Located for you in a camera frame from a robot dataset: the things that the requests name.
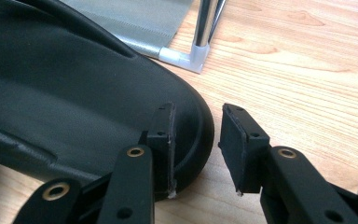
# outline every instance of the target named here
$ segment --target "metal tube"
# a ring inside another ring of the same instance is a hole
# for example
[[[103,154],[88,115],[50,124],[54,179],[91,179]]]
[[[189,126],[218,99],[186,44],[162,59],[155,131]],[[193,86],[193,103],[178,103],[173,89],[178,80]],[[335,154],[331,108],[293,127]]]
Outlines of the metal tube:
[[[197,19],[193,40],[193,43],[198,47],[204,47],[208,44],[216,5],[217,0],[201,0],[200,2],[199,18]]]
[[[216,11],[214,13],[214,18],[213,18],[213,23],[212,23],[212,28],[211,28],[211,33],[209,34],[209,38],[208,38],[208,43],[210,43],[212,40],[214,30],[216,29],[217,23],[219,22],[220,15],[222,14],[225,4],[226,4],[226,0],[218,0],[218,2],[217,2],[217,7],[216,7]]]

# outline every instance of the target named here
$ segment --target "brass grommet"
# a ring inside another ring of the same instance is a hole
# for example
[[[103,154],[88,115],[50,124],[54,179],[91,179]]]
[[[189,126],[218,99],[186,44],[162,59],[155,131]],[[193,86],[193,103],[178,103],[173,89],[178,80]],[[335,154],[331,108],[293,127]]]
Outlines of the brass grommet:
[[[132,147],[127,151],[129,157],[140,157],[144,155],[145,151],[140,147]]]
[[[50,186],[43,192],[43,199],[46,201],[54,201],[63,197],[69,192],[69,185],[65,182],[60,182]]]
[[[288,148],[281,148],[278,150],[278,153],[288,159],[294,159],[295,157],[297,157],[297,154],[293,150]]]

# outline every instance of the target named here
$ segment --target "screw hole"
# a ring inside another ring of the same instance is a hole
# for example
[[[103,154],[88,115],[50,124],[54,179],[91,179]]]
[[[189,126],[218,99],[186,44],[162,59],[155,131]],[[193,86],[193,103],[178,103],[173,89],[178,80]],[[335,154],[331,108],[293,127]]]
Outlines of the screw hole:
[[[324,215],[328,219],[330,219],[330,220],[332,220],[334,222],[337,222],[337,223],[341,223],[341,222],[344,221],[344,218],[342,218],[342,216],[336,211],[327,210],[327,211],[324,212]]]
[[[127,207],[120,208],[117,212],[117,217],[120,219],[127,219],[132,216],[132,210]]]
[[[297,154],[294,151],[292,151],[290,149],[286,149],[286,148],[279,149],[278,153],[281,156],[288,158],[288,159],[294,159],[297,156]]]
[[[69,192],[69,188],[70,187],[67,183],[60,182],[50,186],[48,189],[45,189],[42,197],[46,201],[55,201],[67,194]]]
[[[141,149],[140,147],[132,147],[127,151],[127,155],[129,157],[139,157],[144,155],[144,150]]]

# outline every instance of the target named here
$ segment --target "wooden floor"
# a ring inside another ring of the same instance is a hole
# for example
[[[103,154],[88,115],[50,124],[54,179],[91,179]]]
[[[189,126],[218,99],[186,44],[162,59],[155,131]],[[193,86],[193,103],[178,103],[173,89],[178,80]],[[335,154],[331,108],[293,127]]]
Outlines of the wooden floor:
[[[189,50],[198,6],[172,48]],[[216,131],[204,170],[156,204],[156,223],[266,223],[258,195],[237,196],[217,147],[223,103],[248,110],[273,146],[300,150],[326,180],[358,190],[358,0],[227,0],[202,73],[162,65],[203,96]],[[40,184],[0,166],[0,223]]]

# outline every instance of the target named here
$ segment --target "gray panel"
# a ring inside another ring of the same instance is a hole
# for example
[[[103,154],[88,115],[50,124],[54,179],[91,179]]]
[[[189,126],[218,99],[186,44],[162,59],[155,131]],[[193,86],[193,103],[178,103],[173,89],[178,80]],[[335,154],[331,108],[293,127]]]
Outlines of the gray panel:
[[[62,0],[138,52],[158,58],[192,0]]]

